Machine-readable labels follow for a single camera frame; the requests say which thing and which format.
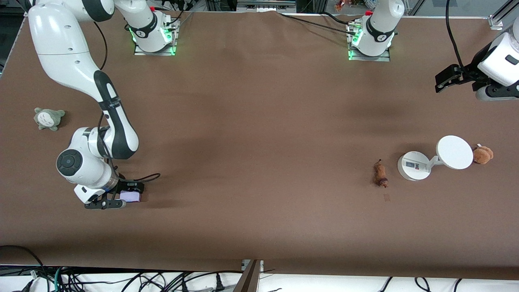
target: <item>brown table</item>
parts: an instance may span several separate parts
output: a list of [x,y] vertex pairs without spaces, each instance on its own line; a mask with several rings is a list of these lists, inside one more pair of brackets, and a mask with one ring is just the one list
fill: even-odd
[[[468,84],[434,93],[455,62],[444,20],[402,19],[389,63],[348,61],[343,34],[275,12],[196,13],[175,57],[133,56],[120,14],[100,26],[104,71],[141,141],[116,164],[162,177],[143,203],[83,208],[55,161],[100,110],[46,76],[26,23],[0,80],[0,243],[49,265],[217,270],[261,258],[279,273],[519,278],[519,102],[477,101]],[[99,32],[82,27],[101,64]],[[452,28],[465,62],[496,34],[483,19]],[[66,110],[59,131],[38,130],[35,107]],[[397,159],[432,156],[445,135],[496,157],[404,180]],[[371,183],[379,158],[388,189]]]

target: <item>green plush toy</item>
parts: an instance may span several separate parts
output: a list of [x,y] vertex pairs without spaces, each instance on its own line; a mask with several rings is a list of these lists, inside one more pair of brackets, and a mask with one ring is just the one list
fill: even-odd
[[53,131],[57,131],[58,125],[61,121],[61,117],[65,115],[65,111],[62,110],[53,111],[35,108],[34,112],[36,113],[36,115],[34,116],[34,120],[38,124],[38,128],[40,130],[49,128]]

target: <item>brown plush toy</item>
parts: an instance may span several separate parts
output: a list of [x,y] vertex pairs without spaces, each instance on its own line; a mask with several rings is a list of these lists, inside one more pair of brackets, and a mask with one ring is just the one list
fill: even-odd
[[386,178],[386,168],[384,165],[380,164],[382,159],[380,159],[377,163],[375,163],[375,183],[379,187],[388,187],[388,179]]
[[494,158],[494,153],[492,150],[490,150],[490,148],[478,144],[477,148],[474,149],[474,162],[479,164],[486,164],[492,158]]

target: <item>stuffed animal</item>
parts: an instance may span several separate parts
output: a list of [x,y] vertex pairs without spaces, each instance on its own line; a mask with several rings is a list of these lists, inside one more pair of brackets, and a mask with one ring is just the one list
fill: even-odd
[[478,144],[477,148],[474,149],[474,162],[479,164],[486,164],[492,158],[494,158],[494,153],[492,150],[490,150],[490,148]]
[[61,117],[65,115],[65,111],[62,110],[53,111],[35,108],[34,112],[36,113],[34,116],[34,121],[36,121],[38,124],[38,129],[40,130],[49,128],[52,131],[57,131]]
[[385,189],[388,187],[388,179],[386,178],[386,168],[380,164],[381,161],[382,159],[375,163],[375,183]]

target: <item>small brown toy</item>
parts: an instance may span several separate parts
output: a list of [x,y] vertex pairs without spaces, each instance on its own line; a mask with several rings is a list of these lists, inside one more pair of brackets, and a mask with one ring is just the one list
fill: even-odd
[[382,159],[380,159],[377,163],[375,163],[375,183],[379,187],[388,187],[388,179],[386,178],[386,168],[384,165],[380,164]]
[[474,149],[474,162],[479,164],[486,164],[492,158],[494,158],[494,153],[490,148],[478,144],[477,148]]

